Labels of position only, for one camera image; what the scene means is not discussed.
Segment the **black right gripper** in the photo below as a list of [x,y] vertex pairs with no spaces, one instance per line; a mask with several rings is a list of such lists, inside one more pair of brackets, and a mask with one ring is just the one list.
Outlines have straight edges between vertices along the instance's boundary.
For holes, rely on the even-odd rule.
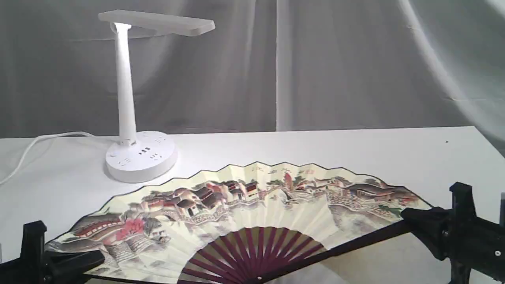
[[407,228],[437,260],[451,262],[451,284],[468,284],[472,270],[505,281],[504,228],[476,214],[472,187],[454,183],[452,209],[406,208],[401,212]]

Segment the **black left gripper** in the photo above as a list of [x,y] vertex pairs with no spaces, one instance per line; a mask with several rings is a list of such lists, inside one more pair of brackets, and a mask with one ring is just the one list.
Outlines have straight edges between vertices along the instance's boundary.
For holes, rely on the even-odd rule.
[[2,284],[50,284],[51,282],[88,282],[87,271],[105,262],[99,250],[83,253],[45,251],[43,221],[23,225],[20,257],[0,265]]

